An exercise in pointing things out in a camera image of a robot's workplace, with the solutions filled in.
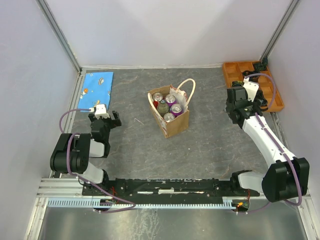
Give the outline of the red soda can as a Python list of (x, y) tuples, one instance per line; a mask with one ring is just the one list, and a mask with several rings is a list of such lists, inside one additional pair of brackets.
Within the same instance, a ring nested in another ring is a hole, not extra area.
[(153, 100), (154, 107), (157, 108), (159, 102), (163, 100), (163, 95), (160, 92), (155, 92), (152, 95), (152, 100)]

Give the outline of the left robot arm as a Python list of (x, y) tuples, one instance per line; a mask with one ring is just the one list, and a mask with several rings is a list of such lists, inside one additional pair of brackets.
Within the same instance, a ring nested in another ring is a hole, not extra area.
[(120, 127), (119, 113), (113, 117), (105, 112), (101, 116), (89, 113), (91, 133), (62, 133), (50, 157), (50, 168), (61, 174), (77, 175), (84, 182), (93, 183), (99, 195), (106, 195), (111, 189), (109, 176), (104, 169), (90, 163), (90, 158), (107, 158), (110, 153), (109, 137), (112, 129)]

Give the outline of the brown paper bag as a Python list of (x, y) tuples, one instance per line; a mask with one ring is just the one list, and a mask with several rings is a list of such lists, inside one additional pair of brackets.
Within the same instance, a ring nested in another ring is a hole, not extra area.
[[(181, 87), (188, 81), (191, 81), (193, 84), (189, 96), (187, 96), (187, 93), (185, 91), (181, 90)], [(189, 127), (190, 111), (188, 109), (188, 106), (195, 92), (195, 89), (196, 82), (192, 78), (188, 78), (184, 80), (178, 87), (166, 85), (163, 87), (154, 88), (147, 93), (147, 99), (149, 102), (150, 110), (166, 139), (183, 132)], [(182, 114), (176, 117), (173, 121), (166, 122), (164, 118), (159, 114), (158, 110), (156, 109), (153, 103), (154, 100), (152, 96), (155, 93), (161, 93), (164, 96), (168, 94), (173, 94), (175, 97), (177, 97), (177, 103), (182, 106)]]

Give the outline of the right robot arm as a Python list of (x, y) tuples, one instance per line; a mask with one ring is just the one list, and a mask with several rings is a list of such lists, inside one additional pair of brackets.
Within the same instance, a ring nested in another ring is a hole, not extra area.
[(253, 140), (268, 166), (264, 174), (250, 170), (234, 173), (236, 179), (229, 183), (231, 193), (240, 196), (250, 189), (263, 193), (271, 203), (286, 201), (301, 205), (308, 190), (309, 162), (296, 157), (282, 144), (243, 86), (227, 89), (225, 110), (233, 124)]

